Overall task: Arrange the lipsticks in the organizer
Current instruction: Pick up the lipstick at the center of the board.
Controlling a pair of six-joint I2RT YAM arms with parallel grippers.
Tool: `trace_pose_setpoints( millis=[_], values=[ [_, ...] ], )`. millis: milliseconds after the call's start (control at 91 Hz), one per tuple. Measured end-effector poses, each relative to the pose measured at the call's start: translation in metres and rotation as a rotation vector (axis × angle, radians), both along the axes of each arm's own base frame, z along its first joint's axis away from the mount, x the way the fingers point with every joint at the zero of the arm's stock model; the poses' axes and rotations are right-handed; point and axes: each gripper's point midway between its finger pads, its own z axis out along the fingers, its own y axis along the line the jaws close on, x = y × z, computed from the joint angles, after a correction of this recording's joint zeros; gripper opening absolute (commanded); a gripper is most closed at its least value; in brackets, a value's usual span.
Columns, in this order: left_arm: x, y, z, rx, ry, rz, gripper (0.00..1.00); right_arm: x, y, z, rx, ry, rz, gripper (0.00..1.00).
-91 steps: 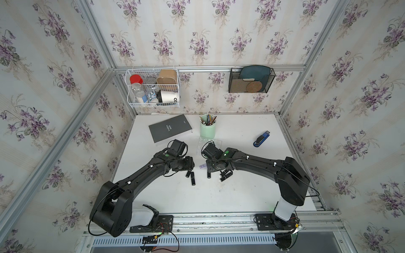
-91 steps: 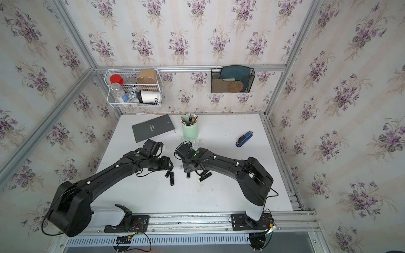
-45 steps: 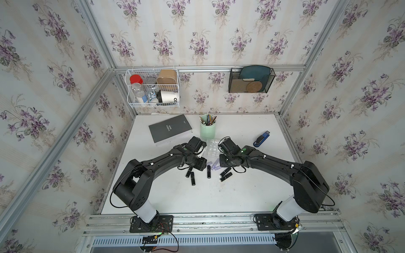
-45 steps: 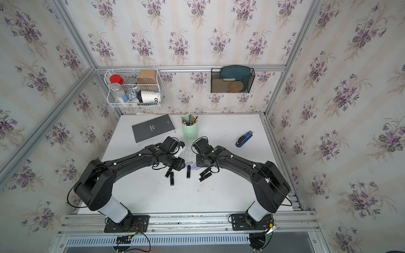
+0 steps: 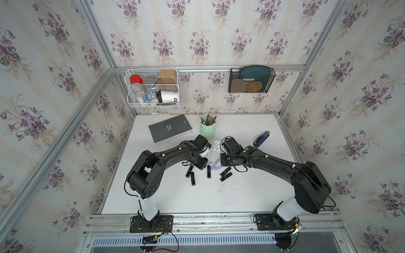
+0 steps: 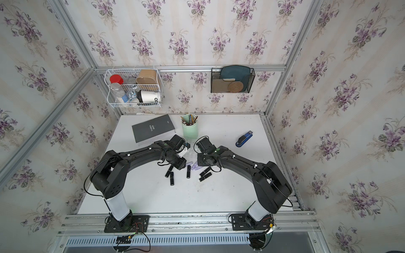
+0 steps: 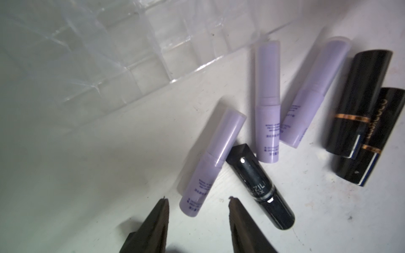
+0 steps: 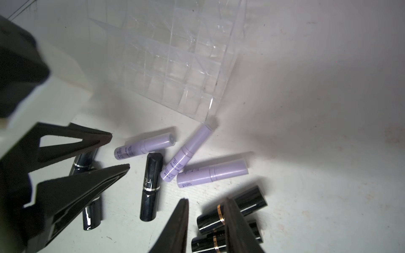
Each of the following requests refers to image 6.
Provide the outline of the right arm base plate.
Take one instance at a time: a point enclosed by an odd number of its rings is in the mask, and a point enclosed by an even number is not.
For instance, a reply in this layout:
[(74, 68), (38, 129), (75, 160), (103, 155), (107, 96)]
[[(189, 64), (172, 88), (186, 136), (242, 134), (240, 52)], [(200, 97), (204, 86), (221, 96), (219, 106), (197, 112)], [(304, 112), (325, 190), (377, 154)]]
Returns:
[(248, 230), (267, 230), (274, 224), (274, 218), (271, 215), (265, 216), (262, 220), (256, 221), (247, 213), (245, 214), (230, 214), (228, 222), (232, 225), (233, 231), (248, 231)]

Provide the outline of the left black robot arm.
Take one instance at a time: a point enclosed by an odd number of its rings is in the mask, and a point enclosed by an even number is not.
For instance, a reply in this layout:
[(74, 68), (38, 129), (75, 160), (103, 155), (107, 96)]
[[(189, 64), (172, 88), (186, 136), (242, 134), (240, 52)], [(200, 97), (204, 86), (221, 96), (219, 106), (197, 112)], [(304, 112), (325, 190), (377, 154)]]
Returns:
[(149, 146), (128, 152), (106, 152), (102, 160), (90, 173), (89, 179), (95, 189), (101, 192), (110, 216), (117, 222), (132, 218), (132, 212), (122, 193), (127, 174), (150, 162), (162, 161), (181, 170), (186, 167), (184, 154), (190, 144), (183, 139), (174, 141), (155, 141)]

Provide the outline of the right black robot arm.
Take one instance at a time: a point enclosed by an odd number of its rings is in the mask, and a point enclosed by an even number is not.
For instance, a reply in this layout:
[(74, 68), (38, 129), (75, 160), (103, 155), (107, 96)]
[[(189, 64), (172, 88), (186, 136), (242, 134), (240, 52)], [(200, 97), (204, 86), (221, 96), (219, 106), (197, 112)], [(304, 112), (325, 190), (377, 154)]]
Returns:
[(257, 200), (248, 208), (247, 218), (259, 222), (269, 214), (276, 214), (292, 194), (292, 187), (276, 163), (251, 161), (230, 149), (213, 144), (205, 147), (197, 144), (199, 166), (217, 166), (228, 169), (250, 181)]

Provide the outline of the clear acrylic lipstick organizer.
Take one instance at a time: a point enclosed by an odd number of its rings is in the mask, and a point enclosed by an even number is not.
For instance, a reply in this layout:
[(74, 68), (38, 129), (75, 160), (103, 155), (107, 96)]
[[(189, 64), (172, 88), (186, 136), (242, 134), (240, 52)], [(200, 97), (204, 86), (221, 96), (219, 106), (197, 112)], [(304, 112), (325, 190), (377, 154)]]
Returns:
[(183, 158), (186, 159), (186, 163), (188, 162), (197, 162), (197, 153), (194, 151), (193, 148), (185, 147), (184, 150), (180, 153)]

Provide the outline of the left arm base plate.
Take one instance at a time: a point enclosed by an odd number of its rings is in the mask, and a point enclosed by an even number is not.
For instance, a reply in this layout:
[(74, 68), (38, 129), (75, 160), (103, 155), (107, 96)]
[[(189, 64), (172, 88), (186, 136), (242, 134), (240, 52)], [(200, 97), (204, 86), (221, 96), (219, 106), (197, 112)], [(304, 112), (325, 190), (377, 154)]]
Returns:
[(145, 233), (148, 229), (149, 215), (128, 215), (123, 221), (117, 221), (112, 215), (105, 220), (104, 233)]

